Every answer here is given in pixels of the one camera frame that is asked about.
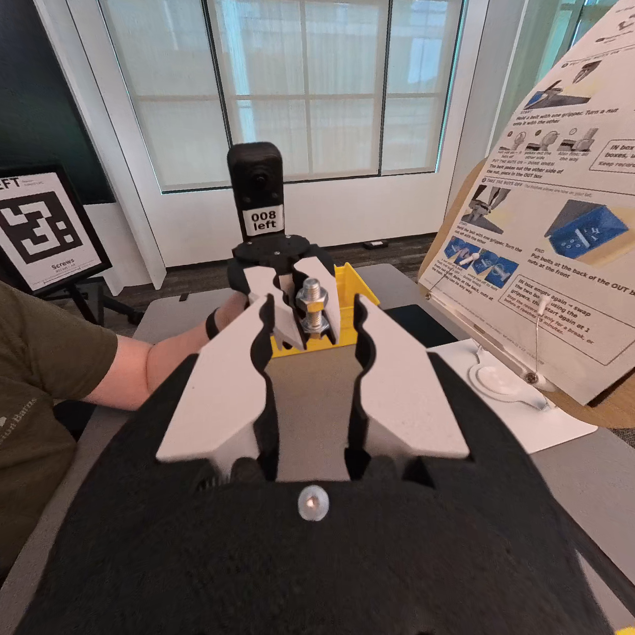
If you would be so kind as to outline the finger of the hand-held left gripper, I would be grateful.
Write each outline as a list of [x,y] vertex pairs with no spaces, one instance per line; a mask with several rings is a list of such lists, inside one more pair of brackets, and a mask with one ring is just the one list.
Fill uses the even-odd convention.
[[[340,308],[338,301],[338,290],[337,290],[337,282],[335,279],[335,266],[328,260],[328,258],[320,258],[320,257],[304,257],[298,260],[293,265],[293,282],[297,288],[295,299],[297,296],[297,292],[301,289],[303,281],[308,277],[314,277],[318,279],[323,288],[328,291],[328,305],[326,308],[326,315],[330,322],[330,329],[326,332],[324,336],[327,336],[329,341],[336,345],[339,343],[340,339]],[[302,319],[302,314],[299,310],[297,310],[300,315],[300,321]],[[321,338],[311,338],[306,335],[309,340]]]
[[253,304],[262,297],[272,295],[274,300],[273,338],[276,350],[286,350],[290,345],[297,350],[306,350],[293,309],[284,301],[283,291],[275,285],[277,273],[272,267],[250,267],[246,270],[249,287],[248,299]]

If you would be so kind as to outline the olive green shirt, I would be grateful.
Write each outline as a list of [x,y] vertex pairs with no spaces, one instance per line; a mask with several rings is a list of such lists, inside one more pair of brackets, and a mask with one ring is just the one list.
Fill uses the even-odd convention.
[[112,331],[1,283],[1,581],[65,478],[75,439],[55,417],[110,369]]

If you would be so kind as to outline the black flat mat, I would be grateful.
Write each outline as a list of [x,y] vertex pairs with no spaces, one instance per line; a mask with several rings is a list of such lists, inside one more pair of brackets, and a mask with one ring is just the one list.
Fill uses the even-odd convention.
[[426,348],[452,344],[458,339],[437,322],[424,309],[415,304],[384,309],[401,328]]

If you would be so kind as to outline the white stand base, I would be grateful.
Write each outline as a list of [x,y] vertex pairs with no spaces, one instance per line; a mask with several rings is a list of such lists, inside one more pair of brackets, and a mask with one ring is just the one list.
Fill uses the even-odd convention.
[[528,454],[598,430],[568,415],[472,339],[428,351],[439,355],[467,383]]

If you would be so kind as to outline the white framed window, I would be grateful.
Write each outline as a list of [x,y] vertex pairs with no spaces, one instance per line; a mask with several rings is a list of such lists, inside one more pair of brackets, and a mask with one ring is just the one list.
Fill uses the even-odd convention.
[[99,1],[162,193],[229,186],[271,142],[284,181],[432,173],[464,1]]

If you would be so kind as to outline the person's left forearm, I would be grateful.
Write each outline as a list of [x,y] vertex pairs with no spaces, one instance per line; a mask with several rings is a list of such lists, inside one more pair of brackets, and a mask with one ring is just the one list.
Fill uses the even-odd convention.
[[190,355],[198,353],[224,328],[221,308],[187,332],[150,345],[117,336],[114,360],[105,377],[83,402],[135,411]]

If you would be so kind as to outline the printed instruction sheet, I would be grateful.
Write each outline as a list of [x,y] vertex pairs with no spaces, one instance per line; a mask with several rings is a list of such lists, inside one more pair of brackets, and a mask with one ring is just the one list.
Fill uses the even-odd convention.
[[540,382],[580,404],[634,371],[634,2],[542,71],[503,127],[419,284]]

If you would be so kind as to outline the person's left hand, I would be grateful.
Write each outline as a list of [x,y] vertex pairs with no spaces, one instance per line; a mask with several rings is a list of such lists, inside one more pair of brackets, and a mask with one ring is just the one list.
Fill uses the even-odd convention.
[[227,328],[250,305],[248,297],[235,291],[221,306],[216,308],[207,318],[205,329],[209,340]]

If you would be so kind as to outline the yellow plastic bin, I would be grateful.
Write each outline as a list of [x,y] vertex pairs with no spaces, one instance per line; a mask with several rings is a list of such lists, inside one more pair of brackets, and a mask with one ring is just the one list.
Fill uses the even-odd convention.
[[379,299],[375,296],[368,285],[363,281],[358,272],[349,263],[335,267],[335,279],[337,282],[338,301],[340,308],[340,339],[339,343],[333,345],[327,336],[322,339],[310,339],[307,342],[307,350],[299,351],[295,347],[287,349],[279,348],[274,337],[271,337],[273,348],[273,358],[283,358],[298,354],[313,353],[324,350],[331,350],[337,347],[354,345],[357,341],[357,331],[354,328],[354,298],[357,294],[364,295],[376,306],[380,305]]

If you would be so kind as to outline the black easel stand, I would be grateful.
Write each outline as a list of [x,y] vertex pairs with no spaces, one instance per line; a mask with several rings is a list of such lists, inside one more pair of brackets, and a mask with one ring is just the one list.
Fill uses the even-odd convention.
[[80,315],[88,322],[104,326],[105,310],[108,309],[126,317],[128,324],[140,325],[145,311],[116,300],[107,291],[107,284],[103,277],[92,277],[85,280],[66,283],[40,296],[49,302],[70,300]]

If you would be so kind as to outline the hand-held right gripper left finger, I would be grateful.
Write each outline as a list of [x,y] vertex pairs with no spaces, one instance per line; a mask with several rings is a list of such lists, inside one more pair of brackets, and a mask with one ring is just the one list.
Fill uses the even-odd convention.
[[255,459],[267,480],[278,469],[278,419],[273,383],[274,297],[254,300],[199,352],[156,460],[205,459],[228,480],[236,460]]

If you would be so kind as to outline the framed black-white marker sign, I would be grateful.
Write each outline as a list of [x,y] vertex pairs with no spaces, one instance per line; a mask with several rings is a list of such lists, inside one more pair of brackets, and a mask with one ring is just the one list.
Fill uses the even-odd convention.
[[63,166],[1,169],[1,266],[36,297],[112,267]]

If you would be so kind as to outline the steel hex bolt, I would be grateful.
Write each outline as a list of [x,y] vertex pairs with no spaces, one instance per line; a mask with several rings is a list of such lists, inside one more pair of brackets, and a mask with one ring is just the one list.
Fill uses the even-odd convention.
[[[303,281],[301,289],[305,289],[309,293],[311,293],[313,290],[319,290],[320,287],[322,287],[322,285],[318,279],[314,277],[308,277]],[[305,313],[304,311],[298,309],[302,314],[302,319],[300,322],[302,325],[302,329],[309,337],[322,338],[323,335],[330,329],[330,322],[326,315],[327,305],[325,306],[325,309],[323,311],[317,313]]]

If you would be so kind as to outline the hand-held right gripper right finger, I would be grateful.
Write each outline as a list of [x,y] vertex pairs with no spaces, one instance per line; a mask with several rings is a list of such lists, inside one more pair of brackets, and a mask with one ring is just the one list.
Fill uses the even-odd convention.
[[345,465],[361,480],[385,456],[398,477],[424,456],[463,460],[469,447],[426,347],[368,297],[354,298],[354,381]]

